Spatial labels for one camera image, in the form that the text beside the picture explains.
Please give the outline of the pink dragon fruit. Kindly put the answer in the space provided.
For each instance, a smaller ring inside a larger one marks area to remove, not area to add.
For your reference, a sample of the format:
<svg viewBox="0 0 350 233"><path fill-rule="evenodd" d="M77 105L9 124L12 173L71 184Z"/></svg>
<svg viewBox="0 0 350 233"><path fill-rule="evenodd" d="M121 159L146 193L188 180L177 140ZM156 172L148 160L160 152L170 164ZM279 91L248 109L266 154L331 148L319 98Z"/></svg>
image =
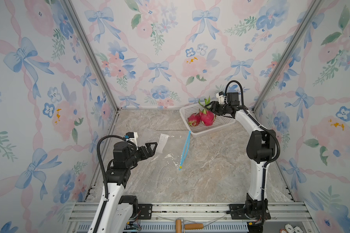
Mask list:
<svg viewBox="0 0 350 233"><path fill-rule="evenodd" d="M202 109L199 110L199 113L201 115L201 122L205 126L212 126L216 119L215 114L213 114L211 111L205 108L205 105L209 104L210 102L211 102L211 97L204 99L204 103L202 103L200 100L198 101L198 104L202 107Z"/></svg>
<svg viewBox="0 0 350 233"><path fill-rule="evenodd" d="M191 114L188 117L188 125L191 127L198 126L201 122L201 115L199 113Z"/></svg>

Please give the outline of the clear zip-top bag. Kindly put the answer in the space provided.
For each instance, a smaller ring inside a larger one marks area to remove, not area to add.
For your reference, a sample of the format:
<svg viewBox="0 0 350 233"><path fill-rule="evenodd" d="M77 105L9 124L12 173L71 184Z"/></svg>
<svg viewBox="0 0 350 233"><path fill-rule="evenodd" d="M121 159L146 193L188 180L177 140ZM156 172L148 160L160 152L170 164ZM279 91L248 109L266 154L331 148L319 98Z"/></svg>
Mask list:
<svg viewBox="0 0 350 233"><path fill-rule="evenodd" d="M154 156L149 158L156 165L170 166L182 170L190 150L190 131L155 131L145 129L139 138L139 145L157 143Z"/></svg>

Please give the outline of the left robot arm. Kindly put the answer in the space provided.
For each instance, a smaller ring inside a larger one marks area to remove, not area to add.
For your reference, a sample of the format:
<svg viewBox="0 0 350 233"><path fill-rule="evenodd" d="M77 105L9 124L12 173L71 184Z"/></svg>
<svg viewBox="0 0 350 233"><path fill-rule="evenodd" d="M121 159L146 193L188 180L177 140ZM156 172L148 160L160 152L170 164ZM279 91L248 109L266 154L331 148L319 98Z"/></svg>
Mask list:
<svg viewBox="0 0 350 233"><path fill-rule="evenodd" d="M124 191L131 170L140 161L153 157L157 146L151 142L137 147L129 140L114 145L109 168L102 167L104 188L89 233L122 233L129 220L139 215L137 197L125 195Z"/></svg>

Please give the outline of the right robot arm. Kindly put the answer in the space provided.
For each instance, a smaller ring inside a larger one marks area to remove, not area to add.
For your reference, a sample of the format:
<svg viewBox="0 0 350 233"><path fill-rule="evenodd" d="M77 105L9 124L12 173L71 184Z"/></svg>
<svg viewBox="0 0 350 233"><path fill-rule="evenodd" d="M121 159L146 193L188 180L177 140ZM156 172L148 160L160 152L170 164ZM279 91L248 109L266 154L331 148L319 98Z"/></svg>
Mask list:
<svg viewBox="0 0 350 233"><path fill-rule="evenodd" d="M205 108L221 117L232 117L250 133L247 144L247 156L251 162L250 187L245 206L242 210L230 210L229 214L242 214L256 220L262 225L269 219L268 200L266 197L267 170L269 165L280 156L280 143L273 130L261 125L243 105L242 95L237 92L216 94L216 101L205 105Z"/></svg>

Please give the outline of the white plastic basket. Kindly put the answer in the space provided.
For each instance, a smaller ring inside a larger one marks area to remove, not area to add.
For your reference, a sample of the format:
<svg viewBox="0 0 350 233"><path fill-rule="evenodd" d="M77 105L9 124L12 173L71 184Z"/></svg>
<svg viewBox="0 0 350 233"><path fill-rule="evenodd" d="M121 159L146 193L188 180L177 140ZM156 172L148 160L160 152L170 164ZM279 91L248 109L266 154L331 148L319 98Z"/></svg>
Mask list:
<svg viewBox="0 0 350 233"><path fill-rule="evenodd" d="M209 133L226 129L236 122L235 119L218 116L204 108L205 102L199 102L180 109L180 116L185 123L190 135L193 137L204 136Z"/></svg>

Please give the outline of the white round objects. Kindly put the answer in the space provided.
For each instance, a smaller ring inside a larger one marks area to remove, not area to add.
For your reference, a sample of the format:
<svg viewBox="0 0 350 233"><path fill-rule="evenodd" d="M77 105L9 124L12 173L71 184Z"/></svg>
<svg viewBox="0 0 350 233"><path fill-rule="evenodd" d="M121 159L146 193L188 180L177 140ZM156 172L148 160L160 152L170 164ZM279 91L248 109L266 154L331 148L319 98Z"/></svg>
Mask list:
<svg viewBox="0 0 350 233"><path fill-rule="evenodd" d="M304 233L304 231L299 226L292 226L291 224L286 224L283 228L279 230L279 233Z"/></svg>

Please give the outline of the wooden handled roller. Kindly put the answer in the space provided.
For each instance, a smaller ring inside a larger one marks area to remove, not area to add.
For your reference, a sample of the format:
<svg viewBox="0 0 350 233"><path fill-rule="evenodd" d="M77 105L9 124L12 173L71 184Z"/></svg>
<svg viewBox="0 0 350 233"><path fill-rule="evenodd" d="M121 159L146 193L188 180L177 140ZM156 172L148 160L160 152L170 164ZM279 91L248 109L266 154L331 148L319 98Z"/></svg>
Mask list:
<svg viewBox="0 0 350 233"><path fill-rule="evenodd" d="M176 233L184 233L186 230L201 230L204 229L203 223L185 223L182 219L175 220Z"/></svg>

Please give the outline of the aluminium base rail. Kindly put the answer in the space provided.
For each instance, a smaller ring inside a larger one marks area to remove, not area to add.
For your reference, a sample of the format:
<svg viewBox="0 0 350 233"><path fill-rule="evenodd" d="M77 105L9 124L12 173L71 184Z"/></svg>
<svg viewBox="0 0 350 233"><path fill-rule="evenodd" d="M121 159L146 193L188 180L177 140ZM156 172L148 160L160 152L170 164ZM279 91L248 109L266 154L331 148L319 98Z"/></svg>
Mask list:
<svg viewBox="0 0 350 233"><path fill-rule="evenodd" d="M174 233L176 220L183 225L203 224L196 233L251 233L251 219L242 215L228 215L235 203L153 203L150 210L139 218L127 222L124 233ZM265 221L263 232L279 233L287 224L299 227L305 233L319 232L304 203L271 203L268 206L270 219Z"/></svg>

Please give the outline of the aluminium corner post right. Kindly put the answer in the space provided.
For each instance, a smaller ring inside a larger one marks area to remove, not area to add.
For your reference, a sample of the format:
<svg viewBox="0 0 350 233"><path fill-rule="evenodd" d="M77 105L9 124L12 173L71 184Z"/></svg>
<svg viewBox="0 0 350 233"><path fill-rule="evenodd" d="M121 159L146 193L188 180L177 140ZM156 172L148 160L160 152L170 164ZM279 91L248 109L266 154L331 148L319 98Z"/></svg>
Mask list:
<svg viewBox="0 0 350 233"><path fill-rule="evenodd" d="M322 0L315 0L310 1L309 8L305 12L301 23L299 23L298 27L296 28L292 39L287 44L286 49L284 50L277 67L274 68L271 76L268 78L267 83L264 85L262 92L259 94L259 97L252 107L253 113L257 113L259 107L262 105L265 97L269 93L272 85L276 82L276 79L278 78L281 71L284 69L285 65L287 64L288 60L290 59L291 55L295 51L295 49L298 46L299 41L305 36L307 29L310 27L311 22L317 15L317 13L320 11L320 7L323 4L324 1Z"/></svg>

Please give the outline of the aluminium corner post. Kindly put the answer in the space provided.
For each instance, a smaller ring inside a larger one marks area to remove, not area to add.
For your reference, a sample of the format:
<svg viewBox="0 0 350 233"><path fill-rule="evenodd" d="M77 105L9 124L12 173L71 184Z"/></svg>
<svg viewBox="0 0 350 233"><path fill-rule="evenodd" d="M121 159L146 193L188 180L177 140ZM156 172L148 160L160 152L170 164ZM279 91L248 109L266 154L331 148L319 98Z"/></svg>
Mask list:
<svg viewBox="0 0 350 233"><path fill-rule="evenodd" d="M61 0L60 2L61 2L61 5L65 8L65 12L66 12L67 16L70 18L72 26L76 30L76 34L80 39L81 46L82 46L83 50L85 51L87 58L90 61L91 66L97 75L97 79L100 81L100 83L102 85L102 89L105 91L105 94L107 95L108 101L110 102L111 106L113 107L114 112L117 113L118 107L114 101L112 92L109 88L109 84L108 84L107 80L105 79L100 66L98 65L97 58L94 54L92 46L87 38L87 34L86 34L86 32L85 32L85 30L80 22L80 19L77 15L77 12L73 6L72 1Z"/></svg>
<svg viewBox="0 0 350 233"><path fill-rule="evenodd" d="M276 82L276 79L278 78L281 71L284 69L285 65L287 64L288 60L290 59L291 55L295 51L295 49L298 46L299 41L305 36L307 29L310 27L311 22L317 15L317 13L320 11L320 7L323 4L324 1L322 0L315 0L310 1L309 8L305 12L301 23L299 23L298 27L296 28L292 39L287 44L286 49L284 50L277 67L274 68L271 76L268 78L267 83L264 85L262 92L259 94L259 97L252 107L253 113L257 113L259 107L262 105L265 97L269 93L272 85Z"/></svg>

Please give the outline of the aluminium corner post left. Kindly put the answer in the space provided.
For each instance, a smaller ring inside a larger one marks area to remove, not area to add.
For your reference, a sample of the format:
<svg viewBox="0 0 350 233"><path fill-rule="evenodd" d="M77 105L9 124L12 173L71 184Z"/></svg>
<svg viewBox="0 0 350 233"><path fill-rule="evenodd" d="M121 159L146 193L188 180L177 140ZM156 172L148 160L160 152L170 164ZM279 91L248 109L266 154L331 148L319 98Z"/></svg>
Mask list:
<svg viewBox="0 0 350 233"><path fill-rule="evenodd" d="M102 89L105 91L105 94L107 95L108 101L110 102L111 106L113 107L114 112L117 113L118 107L114 101L112 92L109 88L109 84L108 84L107 80L105 79L100 66L98 65L97 58L94 54L92 46L87 38L87 34L86 34L86 32L85 32L85 30L80 22L80 19L77 15L77 12L73 6L72 1L61 0L60 2L61 2L61 5L65 8L65 12L66 12L67 16L70 18L72 26L76 30L76 34L80 39L81 46L82 46L83 50L85 51L87 58L90 61L91 66L97 75L97 79L100 81L100 83L102 85Z"/></svg>

